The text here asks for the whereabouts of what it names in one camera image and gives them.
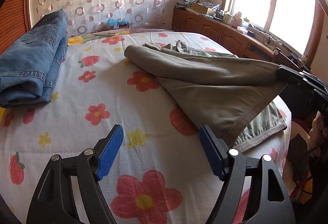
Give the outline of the person's right hand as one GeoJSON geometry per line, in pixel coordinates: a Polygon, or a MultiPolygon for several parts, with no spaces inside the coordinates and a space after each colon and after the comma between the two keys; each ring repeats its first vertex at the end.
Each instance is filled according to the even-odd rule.
{"type": "Polygon", "coordinates": [[[307,150],[311,157],[320,157],[320,146],[327,139],[327,127],[324,124],[324,117],[318,111],[316,117],[312,122],[312,129],[310,130],[309,138],[307,140],[307,150]]]}

